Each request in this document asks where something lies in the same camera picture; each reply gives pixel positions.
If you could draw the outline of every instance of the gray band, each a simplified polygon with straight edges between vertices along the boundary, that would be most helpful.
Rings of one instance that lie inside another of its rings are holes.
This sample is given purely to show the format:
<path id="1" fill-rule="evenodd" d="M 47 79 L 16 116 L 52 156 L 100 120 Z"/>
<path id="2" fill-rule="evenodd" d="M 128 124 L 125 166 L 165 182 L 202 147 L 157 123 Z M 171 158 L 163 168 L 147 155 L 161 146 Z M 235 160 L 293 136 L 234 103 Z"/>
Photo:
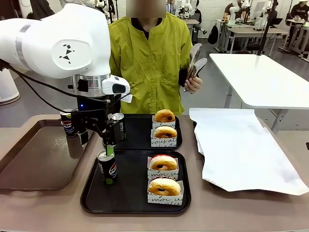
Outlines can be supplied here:
<path id="1" fill-rule="evenodd" d="M 19 33 L 25 33 L 29 28 L 31 27 L 31 24 L 27 24 L 27 25 L 24 25 Z M 17 38 L 16 38 L 16 51 L 17 51 L 17 55 L 18 55 L 18 58 L 20 59 L 20 61 L 22 62 L 22 64 L 29 70 L 31 70 L 31 68 L 29 67 L 29 65 L 27 64 L 26 60 L 25 60 L 25 57 L 24 57 L 24 54 L 23 54 L 23 36 L 22 34 L 20 34 Z"/>

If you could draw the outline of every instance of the black soda can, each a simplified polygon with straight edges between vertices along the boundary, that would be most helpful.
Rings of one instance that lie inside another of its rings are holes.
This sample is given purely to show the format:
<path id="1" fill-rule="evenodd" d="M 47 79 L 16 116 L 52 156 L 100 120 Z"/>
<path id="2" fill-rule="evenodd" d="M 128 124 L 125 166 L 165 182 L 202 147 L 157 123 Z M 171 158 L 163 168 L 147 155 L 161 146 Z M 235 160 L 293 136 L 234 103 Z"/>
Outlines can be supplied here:
<path id="1" fill-rule="evenodd" d="M 126 139 L 126 126 L 125 126 L 125 116 L 122 113 L 113 114 L 111 119 L 113 121 L 119 121 L 120 125 L 120 134 L 121 134 L 121 141 Z"/>
<path id="2" fill-rule="evenodd" d="M 72 109 L 65 109 L 63 111 L 71 112 Z M 72 125 L 72 115 L 71 113 L 60 112 L 61 121 L 63 125 L 63 129 L 66 132 L 69 138 L 75 137 L 77 135 L 77 130 Z"/>
<path id="3" fill-rule="evenodd" d="M 103 181 L 107 185 L 112 185 L 118 178 L 117 166 L 114 153 L 106 155 L 106 151 L 98 153 L 98 166 L 103 176 Z"/>

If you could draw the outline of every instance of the black undershirt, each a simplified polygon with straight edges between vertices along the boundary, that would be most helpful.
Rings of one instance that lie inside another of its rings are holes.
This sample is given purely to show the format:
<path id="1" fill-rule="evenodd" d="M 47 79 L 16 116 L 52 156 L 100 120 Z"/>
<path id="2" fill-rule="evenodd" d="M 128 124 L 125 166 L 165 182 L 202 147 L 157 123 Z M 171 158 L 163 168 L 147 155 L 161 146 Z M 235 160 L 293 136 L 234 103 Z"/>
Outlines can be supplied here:
<path id="1" fill-rule="evenodd" d="M 137 18 L 132 18 L 131 22 L 132 22 L 132 26 L 135 29 L 144 32 L 144 35 L 145 35 L 146 39 L 148 40 L 149 39 L 149 31 L 145 31 L 145 29 L 141 26 L 141 24 L 138 21 L 138 19 Z M 161 22 L 162 22 L 162 18 L 159 18 L 157 23 L 156 23 L 156 26 L 158 26 Z M 179 70 L 178 84 L 181 85 L 182 87 L 184 87 L 184 83 L 185 83 L 185 81 L 187 79 L 187 74 L 188 74 L 188 69 L 187 68 Z"/>

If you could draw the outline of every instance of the paper sheet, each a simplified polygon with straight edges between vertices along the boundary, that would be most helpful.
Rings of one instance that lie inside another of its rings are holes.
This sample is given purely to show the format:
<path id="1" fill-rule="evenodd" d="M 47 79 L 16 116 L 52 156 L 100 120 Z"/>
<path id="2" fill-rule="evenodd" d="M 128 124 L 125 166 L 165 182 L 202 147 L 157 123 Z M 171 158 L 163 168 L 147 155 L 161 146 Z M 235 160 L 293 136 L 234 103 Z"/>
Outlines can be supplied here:
<path id="1" fill-rule="evenodd" d="M 205 157 L 203 179 L 227 191 L 309 191 L 254 110 L 191 108 L 190 117 Z"/>

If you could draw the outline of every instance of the green jacket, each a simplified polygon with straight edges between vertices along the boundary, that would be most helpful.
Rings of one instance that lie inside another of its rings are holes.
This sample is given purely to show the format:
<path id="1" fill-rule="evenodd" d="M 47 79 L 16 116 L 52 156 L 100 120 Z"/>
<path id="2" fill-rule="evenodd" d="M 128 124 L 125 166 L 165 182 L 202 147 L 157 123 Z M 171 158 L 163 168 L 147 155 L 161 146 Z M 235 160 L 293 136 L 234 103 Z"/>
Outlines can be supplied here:
<path id="1" fill-rule="evenodd" d="M 113 75 L 125 78 L 131 87 L 131 103 L 121 102 L 121 112 L 155 114 L 170 109 L 180 115 L 179 70 L 187 68 L 192 48 L 185 22 L 167 13 L 151 29 L 149 40 L 124 17 L 109 26 L 111 37 L 110 67 Z"/>

